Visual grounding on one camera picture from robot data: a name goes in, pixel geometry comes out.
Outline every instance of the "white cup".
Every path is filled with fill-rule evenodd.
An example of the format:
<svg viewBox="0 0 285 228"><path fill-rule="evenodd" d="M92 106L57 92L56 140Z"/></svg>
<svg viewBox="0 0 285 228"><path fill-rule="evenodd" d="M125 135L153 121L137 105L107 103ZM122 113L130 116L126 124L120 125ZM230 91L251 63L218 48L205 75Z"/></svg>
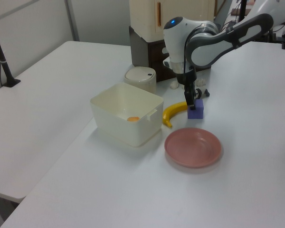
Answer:
<svg viewBox="0 0 285 228"><path fill-rule="evenodd" d="M150 93L156 93L156 72L152 68L134 67L125 74L124 82Z"/></svg>

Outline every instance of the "banana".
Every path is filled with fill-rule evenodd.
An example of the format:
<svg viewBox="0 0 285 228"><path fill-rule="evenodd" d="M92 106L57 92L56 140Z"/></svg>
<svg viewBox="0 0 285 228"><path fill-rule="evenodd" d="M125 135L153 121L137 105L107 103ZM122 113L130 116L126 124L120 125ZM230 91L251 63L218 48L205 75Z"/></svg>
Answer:
<svg viewBox="0 0 285 228"><path fill-rule="evenodd" d="M176 104L173 104L166 108L162 113L162 123L169 128L172 128L172 124L170 123L170 119L179 112L187 110L187 102L179 102Z"/></svg>

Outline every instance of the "plate rim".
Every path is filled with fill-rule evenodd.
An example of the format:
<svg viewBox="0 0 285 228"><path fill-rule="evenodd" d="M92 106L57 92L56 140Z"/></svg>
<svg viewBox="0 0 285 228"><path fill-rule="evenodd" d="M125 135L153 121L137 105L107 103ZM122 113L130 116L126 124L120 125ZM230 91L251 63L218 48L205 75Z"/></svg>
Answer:
<svg viewBox="0 0 285 228"><path fill-rule="evenodd" d="M199 132L202 131L202 132L205 132L205 133L206 133L206 132L209 133L215 140L218 141L218 143L219 143L219 145L220 145L220 147L219 147L219 152L218 152L217 156L215 156L213 159L211 159L211 160L209 160L209 161L207 161L207 162L201 163L201 164L199 164L199 165L189 165L189 164L186 164L186 163L182 163L182 162L178 161L177 159L173 158L173 157L169 154L169 152L168 152L168 150L167 150L167 141L168 141L169 138L173 137L173 135L177 134L177 132L179 132L179 131L184 131L184 130L195 130L195 132L196 132L196 130L198 130ZM181 166L184 166L184 167L188 167L188 168L202 168L202 167L210 166L210 165L214 164L214 163L220 158L220 156L221 156L221 154L222 154L222 144L220 143L220 140L217 138L217 136L216 136L215 134L213 134L213 133L211 133L211 132L205 130L205 129L197 128L197 127L185 127L185 128L180 128L180 129L178 129L178 130L176 130L176 131L170 133L170 134L168 135L168 137L166 138L166 140L165 140L164 148L165 148L165 152L168 154L168 156L169 156L175 163L177 163L177 164L179 164L179 165L181 165Z"/></svg>

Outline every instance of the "gray wall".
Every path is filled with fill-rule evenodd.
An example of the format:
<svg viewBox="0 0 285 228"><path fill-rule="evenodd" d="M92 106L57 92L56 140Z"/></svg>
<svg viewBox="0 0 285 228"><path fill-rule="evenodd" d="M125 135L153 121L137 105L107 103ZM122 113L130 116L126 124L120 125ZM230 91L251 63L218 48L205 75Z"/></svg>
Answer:
<svg viewBox="0 0 285 228"><path fill-rule="evenodd" d="M69 40L64 0L38 0L0 19L0 43L14 77Z"/></svg>
<svg viewBox="0 0 285 228"><path fill-rule="evenodd" d="M69 0L83 42L130 45L129 0Z"/></svg>

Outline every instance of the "blue block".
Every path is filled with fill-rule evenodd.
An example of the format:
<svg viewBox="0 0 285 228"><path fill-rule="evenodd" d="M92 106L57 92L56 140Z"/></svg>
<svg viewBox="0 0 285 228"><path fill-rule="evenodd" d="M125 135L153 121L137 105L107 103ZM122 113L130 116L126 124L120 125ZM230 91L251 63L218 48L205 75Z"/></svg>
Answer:
<svg viewBox="0 0 285 228"><path fill-rule="evenodd" d="M202 119L204 117L204 103L202 99L195 100L195 110L187 108L188 119Z"/></svg>

